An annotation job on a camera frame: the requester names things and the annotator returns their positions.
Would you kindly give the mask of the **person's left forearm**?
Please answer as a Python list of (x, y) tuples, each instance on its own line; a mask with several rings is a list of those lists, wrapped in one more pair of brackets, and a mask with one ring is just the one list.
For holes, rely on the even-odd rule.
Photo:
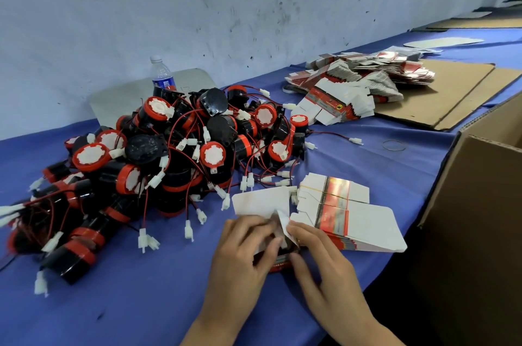
[(179, 346), (233, 346), (248, 315), (201, 311)]

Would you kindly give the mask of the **long brown cardboard strip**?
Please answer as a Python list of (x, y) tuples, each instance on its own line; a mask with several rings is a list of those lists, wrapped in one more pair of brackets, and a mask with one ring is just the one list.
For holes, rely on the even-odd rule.
[(443, 32), (450, 29), (505, 29), (522, 28), (522, 15), (515, 17), (493, 15), (493, 18), (446, 19), (411, 29), (412, 32)]

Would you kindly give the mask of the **blue tablecloth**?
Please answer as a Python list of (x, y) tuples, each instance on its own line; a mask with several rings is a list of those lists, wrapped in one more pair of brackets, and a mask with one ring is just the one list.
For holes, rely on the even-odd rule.
[[(522, 69), (522, 28), (448, 30), (442, 36), (484, 42), (445, 49), (439, 60)], [(64, 141), (97, 126), (89, 120), (0, 141), (0, 205), (27, 197), (41, 170), (66, 156)], [(371, 202), (390, 207), (403, 233), (417, 218), (457, 131), (421, 130), (378, 117), (314, 129), (361, 138), (363, 145), (312, 134), (318, 149), (294, 167), (294, 182), (315, 172), (368, 186)], [(389, 139), (408, 147), (386, 151), (382, 142)], [(143, 254), (137, 232), (125, 227), (75, 285), (46, 275), (48, 297), (33, 293), (36, 257), (17, 258), (0, 272), (0, 346), (177, 346), (203, 302), (224, 221), (234, 217), (232, 209), (220, 211), (221, 201), (212, 195), (201, 205), (205, 225), (191, 209), (193, 243), (184, 238), (184, 214), (165, 219), (149, 213), (147, 230), (159, 250)], [(323, 337), (292, 270), (285, 270), (267, 277), (236, 345), (316, 346)]]

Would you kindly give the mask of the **brown cardboard sheet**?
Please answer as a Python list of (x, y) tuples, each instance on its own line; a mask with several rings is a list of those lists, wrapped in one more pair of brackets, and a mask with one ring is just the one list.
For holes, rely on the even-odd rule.
[(495, 67), (471, 92), (459, 102), (437, 125), (436, 131), (447, 131), (465, 120), (482, 104), (512, 84), (522, 75), (522, 70)]
[(492, 71), (493, 63), (426, 60), (435, 77), (429, 85), (397, 84), (403, 100), (376, 104), (375, 116), (433, 129)]

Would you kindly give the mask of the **stack of flat printed cartons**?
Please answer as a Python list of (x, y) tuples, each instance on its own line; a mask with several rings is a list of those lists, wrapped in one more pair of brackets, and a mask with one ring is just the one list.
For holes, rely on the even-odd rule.
[(324, 231), (339, 250), (405, 252), (391, 208), (370, 204), (369, 188), (351, 180), (307, 174), (291, 221)]

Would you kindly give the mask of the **white folding carton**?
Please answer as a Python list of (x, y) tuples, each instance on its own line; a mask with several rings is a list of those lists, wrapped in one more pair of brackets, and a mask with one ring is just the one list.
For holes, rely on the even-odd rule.
[(270, 273), (290, 268), (292, 265), (290, 254), (300, 250), (298, 241), (287, 231), (291, 214), (290, 198), (296, 191), (296, 187), (279, 186), (236, 194), (232, 197), (233, 208), (237, 216), (257, 215), (277, 223), (274, 232), (265, 237), (258, 245), (253, 257), (253, 263), (258, 264), (268, 244), (274, 238), (281, 238), (278, 256)]

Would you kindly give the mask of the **person's left hand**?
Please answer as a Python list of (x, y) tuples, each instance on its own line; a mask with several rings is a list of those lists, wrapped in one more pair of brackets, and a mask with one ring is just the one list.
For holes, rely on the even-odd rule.
[(225, 221), (212, 258), (201, 310), (250, 315), (267, 277), (267, 274), (257, 274), (254, 253), (276, 227), (277, 223), (257, 215)]

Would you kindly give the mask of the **large brown cardboard box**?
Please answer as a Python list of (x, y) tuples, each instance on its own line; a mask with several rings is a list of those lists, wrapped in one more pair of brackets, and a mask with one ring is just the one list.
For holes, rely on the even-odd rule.
[(411, 281), (446, 346), (522, 346), (522, 92), (463, 126)]

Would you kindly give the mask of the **white oval board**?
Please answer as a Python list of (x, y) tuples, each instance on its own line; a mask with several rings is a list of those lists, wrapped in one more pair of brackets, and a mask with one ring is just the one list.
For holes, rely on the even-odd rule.
[(467, 38), (467, 37), (443, 37), (419, 41), (410, 41), (404, 43), (404, 47), (422, 49), (422, 50), (438, 50), (439, 48), (447, 48), (454, 46), (464, 46), (479, 44), (484, 42), (483, 39)]

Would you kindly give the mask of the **scattered pile of flat cartons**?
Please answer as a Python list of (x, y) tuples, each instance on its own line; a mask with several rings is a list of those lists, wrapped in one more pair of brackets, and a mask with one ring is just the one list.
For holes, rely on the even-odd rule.
[(285, 89), (304, 94), (291, 115), (333, 125), (374, 116), (376, 104), (400, 103), (402, 86), (428, 86), (435, 72), (421, 61), (424, 50), (392, 46), (365, 54), (320, 54), (303, 71), (285, 77)]

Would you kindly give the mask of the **clear plastic water bottle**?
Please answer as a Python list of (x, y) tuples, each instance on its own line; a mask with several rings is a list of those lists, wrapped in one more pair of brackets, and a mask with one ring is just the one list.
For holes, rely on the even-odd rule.
[(151, 62), (151, 80), (154, 86), (162, 89), (177, 90), (173, 78), (173, 73), (164, 64), (163, 59), (159, 55), (150, 56)]

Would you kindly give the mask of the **person's right hand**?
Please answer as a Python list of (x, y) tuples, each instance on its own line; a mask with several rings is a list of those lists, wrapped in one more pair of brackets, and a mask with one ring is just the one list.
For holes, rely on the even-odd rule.
[(373, 317), (353, 265), (330, 237), (320, 229), (295, 221), (290, 221), (287, 231), (308, 248), (317, 265), (321, 281), (314, 280), (316, 292), (303, 292), (303, 295), (323, 329), (336, 320)]

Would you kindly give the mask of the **person's right forearm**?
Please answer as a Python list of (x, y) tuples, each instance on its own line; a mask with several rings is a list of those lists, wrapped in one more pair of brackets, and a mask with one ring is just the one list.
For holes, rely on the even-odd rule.
[(325, 330), (341, 346), (406, 346), (372, 316), (336, 320)]

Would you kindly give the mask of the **pile of black red buzzers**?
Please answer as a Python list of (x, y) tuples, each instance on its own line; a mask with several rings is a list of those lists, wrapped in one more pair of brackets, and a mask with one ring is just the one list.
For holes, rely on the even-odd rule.
[[(236, 194), (292, 185), (296, 158), (315, 146), (308, 120), (287, 118), (292, 104), (253, 98), (246, 86), (203, 89), (185, 98), (156, 87), (114, 128), (65, 142), (67, 159), (48, 166), (30, 185), (29, 200), (0, 206), (0, 227), (12, 226), (14, 258), (36, 255), (35, 295), (48, 296), (45, 271), (69, 284), (95, 263), (96, 253), (123, 226), (140, 220), (138, 248), (158, 250), (146, 230), (148, 207), (175, 217), (216, 193), (227, 210)], [(297, 192), (290, 198), (297, 212)]]

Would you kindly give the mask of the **grey chair backrest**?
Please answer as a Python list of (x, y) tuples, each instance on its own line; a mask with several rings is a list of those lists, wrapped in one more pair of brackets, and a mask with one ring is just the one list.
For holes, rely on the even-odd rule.
[[(212, 77), (199, 68), (173, 72), (173, 79), (182, 93), (217, 87)], [(150, 78), (138, 79), (96, 92), (91, 95), (89, 103), (98, 123), (114, 128), (118, 118), (138, 109), (143, 101), (153, 95), (153, 89)]]

